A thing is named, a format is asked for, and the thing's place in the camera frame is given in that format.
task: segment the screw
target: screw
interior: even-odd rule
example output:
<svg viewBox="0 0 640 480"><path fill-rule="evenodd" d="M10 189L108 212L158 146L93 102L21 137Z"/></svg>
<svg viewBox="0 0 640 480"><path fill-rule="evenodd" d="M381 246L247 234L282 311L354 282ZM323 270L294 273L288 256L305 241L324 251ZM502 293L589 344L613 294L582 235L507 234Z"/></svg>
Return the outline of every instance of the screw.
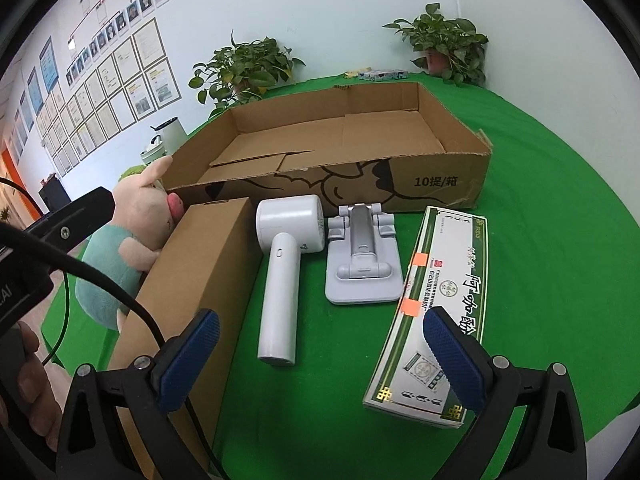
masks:
<svg viewBox="0 0 640 480"><path fill-rule="evenodd" d="M91 367L89 365L80 365L76 372L80 377L86 377L91 373Z"/></svg>
<svg viewBox="0 0 640 480"><path fill-rule="evenodd" d="M509 360L506 357L497 355L496 357L494 357L494 366L496 368L501 368L504 370L509 366Z"/></svg>
<svg viewBox="0 0 640 480"><path fill-rule="evenodd" d="M552 368L553 371L558 375L564 375L566 373L566 367L562 363L554 363Z"/></svg>
<svg viewBox="0 0 640 480"><path fill-rule="evenodd" d="M133 365L138 370L144 370L151 364L151 357L147 357L146 355L140 356L135 361L133 361Z"/></svg>

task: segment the pig plush ear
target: pig plush ear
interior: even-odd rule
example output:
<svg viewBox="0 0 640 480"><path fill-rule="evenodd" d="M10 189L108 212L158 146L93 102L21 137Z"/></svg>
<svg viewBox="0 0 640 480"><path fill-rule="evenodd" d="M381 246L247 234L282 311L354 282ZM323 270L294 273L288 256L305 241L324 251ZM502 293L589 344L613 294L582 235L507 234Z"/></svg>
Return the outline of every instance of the pig plush ear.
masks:
<svg viewBox="0 0 640 480"><path fill-rule="evenodd" d="M171 155L165 155L154 160L145 168L145 171L140 173L140 186L151 186L166 173L173 161L174 158Z"/></svg>

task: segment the black cable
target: black cable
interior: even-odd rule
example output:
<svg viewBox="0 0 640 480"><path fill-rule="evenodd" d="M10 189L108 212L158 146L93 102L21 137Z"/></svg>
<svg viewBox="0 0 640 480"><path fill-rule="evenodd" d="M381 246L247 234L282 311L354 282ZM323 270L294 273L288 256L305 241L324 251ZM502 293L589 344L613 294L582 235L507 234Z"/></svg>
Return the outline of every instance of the black cable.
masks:
<svg viewBox="0 0 640 480"><path fill-rule="evenodd" d="M31 205L33 205L34 208L36 208L36 211L38 212L38 214L40 216L44 216L42 209L40 209L40 206L38 205L38 203L33 199L33 196L27 193L27 190L24 189L22 186L20 186L19 184L16 184L13 180L8 180L1 176L0 176L0 184L6 184L7 186L13 187L14 189L17 189L18 191L20 191L27 198L27 200L31 202Z"/></svg>
<svg viewBox="0 0 640 480"><path fill-rule="evenodd" d="M60 330L60 336L58 337L58 341L56 341L56 344L53 345L51 352L49 352L49 355L42 362L42 366L46 366L49 363L49 361L53 359L53 356L56 355L56 352L60 348L60 345L62 345L62 341L65 338L66 329L69 326L69 310L70 310L69 278L66 275L66 272L63 272L62 275L65 279L65 320L62 322L62 330Z"/></svg>
<svg viewBox="0 0 640 480"><path fill-rule="evenodd" d="M69 256L57 247L44 243L34 235L20 231L9 224L5 224L4 222L0 222L0 242L11 249L18 250L27 254L27 256L41 260L55 269L68 272L69 274L77 276L89 283L93 283L95 286L99 286L102 290L111 294L116 300L135 313L146 324L149 330L151 330L159 348L162 348L164 345L164 336L162 336L160 327L151 314L149 314L148 310L127 294L123 288L121 288L111 278L104 275L99 270L82 262L81 260L77 260L74 257ZM195 427L198 439L200 440L202 447L207 452L209 459L218 470L223 480L230 480L228 474L222 467L220 460L214 455L209 447L204 430L202 429L202 425L198 420L198 416L193 409L193 405L189 397L187 397L184 403Z"/></svg>

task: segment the blue gripper pad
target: blue gripper pad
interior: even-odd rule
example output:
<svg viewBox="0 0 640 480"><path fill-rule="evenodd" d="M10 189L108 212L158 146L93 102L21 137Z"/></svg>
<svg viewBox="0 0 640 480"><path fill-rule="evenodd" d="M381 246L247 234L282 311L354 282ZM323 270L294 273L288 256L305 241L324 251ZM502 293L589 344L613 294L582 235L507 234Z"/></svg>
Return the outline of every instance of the blue gripper pad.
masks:
<svg viewBox="0 0 640 480"><path fill-rule="evenodd" d="M476 415L480 413L493 384L489 355L441 306L424 314L422 333L462 405Z"/></svg>
<svg viewBox="0 0 640 480"><path fill-rule="evenodd" d="M162 413L175 412L184 404L219 338L218 314L205 309L162 347L151 377Z"/></svg>

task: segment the orange sticker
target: orange sticker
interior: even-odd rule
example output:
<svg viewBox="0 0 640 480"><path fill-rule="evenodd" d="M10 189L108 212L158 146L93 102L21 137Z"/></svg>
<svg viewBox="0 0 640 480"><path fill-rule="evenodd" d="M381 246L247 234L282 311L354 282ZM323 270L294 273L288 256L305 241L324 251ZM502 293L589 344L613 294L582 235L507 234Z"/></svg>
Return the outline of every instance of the orange sticker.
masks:
<svg viewBox="0 0 640 480"><path fill-rule="evenodd" d="M429 255L427 253L415 253L411 264L418 267L426 267L428 262Z"/></svg>
<svg viewBox="0 0 640 480"><path fill-rule="evenodd" d="M420 301L404 298L402 303L400 303L400 310L408 316L418 317L420 315L420 306Z"/></svg>

